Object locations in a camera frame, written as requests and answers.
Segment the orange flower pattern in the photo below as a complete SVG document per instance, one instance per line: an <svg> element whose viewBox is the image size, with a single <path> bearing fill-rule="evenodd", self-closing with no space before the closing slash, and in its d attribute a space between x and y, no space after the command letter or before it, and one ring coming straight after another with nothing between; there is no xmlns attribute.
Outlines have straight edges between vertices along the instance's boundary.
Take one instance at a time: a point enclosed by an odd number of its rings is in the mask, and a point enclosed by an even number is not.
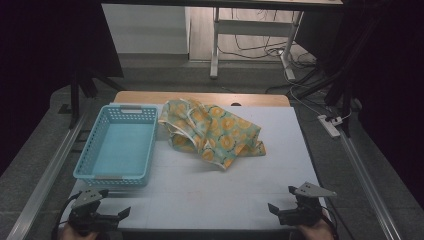
<svg viewBox="0 0 424 240"><path fill-rule="evenodd" d="M227 169L237 156L264 156L257 138L261 128L216 105L193 99L169 100L159 124L168 129L177 151L196 152L207 162Z"/></svg>

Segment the metal stand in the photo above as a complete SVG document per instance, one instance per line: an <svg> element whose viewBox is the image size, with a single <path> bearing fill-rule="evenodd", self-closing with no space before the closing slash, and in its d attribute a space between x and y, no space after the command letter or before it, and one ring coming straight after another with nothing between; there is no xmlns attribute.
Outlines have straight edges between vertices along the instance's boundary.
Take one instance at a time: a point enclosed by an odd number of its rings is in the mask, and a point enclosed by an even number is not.
<svg viewBox="0 0 424 240"><path fill-rule="evenodd" d="M287 79L295 80L293 70L288 59L290 49L299 27L303 12L296 12L296 17L292 23L281 22L255 22L242 20L220 20L219 8L215 8L214 15L214 36L211 58L210 78L218 78L218 35L249 35L249 36L273 36L287 37L287 45L284 51L280 51L280 58L284 66Z"/></svg>

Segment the black curtain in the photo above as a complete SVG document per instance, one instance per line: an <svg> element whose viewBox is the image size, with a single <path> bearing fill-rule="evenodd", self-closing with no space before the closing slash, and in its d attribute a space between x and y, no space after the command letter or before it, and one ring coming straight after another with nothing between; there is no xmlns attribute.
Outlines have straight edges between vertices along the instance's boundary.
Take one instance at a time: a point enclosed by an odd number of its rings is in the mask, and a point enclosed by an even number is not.
<svg viewBox="0 0 424 240"><path fill-rule="evenodd" d="M424 17L421 1L395 0L356 64L359 119L424 207Z"/></svg>
<svg viewBox="0 0 424 240"><path fill-rule="evenodd" d="M2 173L77 69L123 74L100 2L3 0L0 31Z"/></svg>

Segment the power strip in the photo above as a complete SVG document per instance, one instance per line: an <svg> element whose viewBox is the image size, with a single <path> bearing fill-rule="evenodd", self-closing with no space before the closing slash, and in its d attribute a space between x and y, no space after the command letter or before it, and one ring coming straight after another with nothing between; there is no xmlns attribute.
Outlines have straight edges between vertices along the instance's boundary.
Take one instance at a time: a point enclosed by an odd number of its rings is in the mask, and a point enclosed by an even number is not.
<svg viewBox="0 0 424 240"><path fill-rule="evenodd" d="M327 130L328 134L330 134L332 138L340 137L340 132L336 129L336 127L334 127L331 121L325 121L326 118L327 116L325 115L318 116L318 120L321 122L325 130Z"/></svg>

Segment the aluminum rail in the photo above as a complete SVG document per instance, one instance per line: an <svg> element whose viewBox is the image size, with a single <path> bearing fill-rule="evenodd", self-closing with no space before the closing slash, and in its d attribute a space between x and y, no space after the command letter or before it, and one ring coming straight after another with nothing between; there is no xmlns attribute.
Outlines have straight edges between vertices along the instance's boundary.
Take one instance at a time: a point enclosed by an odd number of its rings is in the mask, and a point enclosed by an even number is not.
<svg viewBox="0 0 424 240"><path fill-rule="evenodd" d="M341 133L342 144L345 147L346 152L349 155L349 159L359 178L362 188L367 195L368 201L374 208L377 215L377 219L380 222L381 228L386 235L387 239L390 240L401 240L399 231L397 230L396 224L393 221L387 206L381 199L365 165L362 162L361 157L356 151L355 145L352 140L346 136L344 132Z"/></svg>
<svg viewBox="0 0 424 240"><path fill-rule="evenodd" d="M83 113L79 121L76 123L73 129L69 130L61 145L53 155L49 165L41 176L41 179L38 181L37 186L35 187L24 209L19 215L18 220L13 226L12 231L10 231L7 240L24 239L28 234L34 219L38 214L38 211L43 205L47 194L49 194L50 189L56 180L56 177L59 174L59 171L62 168L62 165L65 162L65 159L68 156L68 153L71 150L71 147L77 138L79 131L82 128L82 125L89 115L89 109L92 105L92 101L93 100L91 99L87 100L88 103L83 106Z"/></svg>

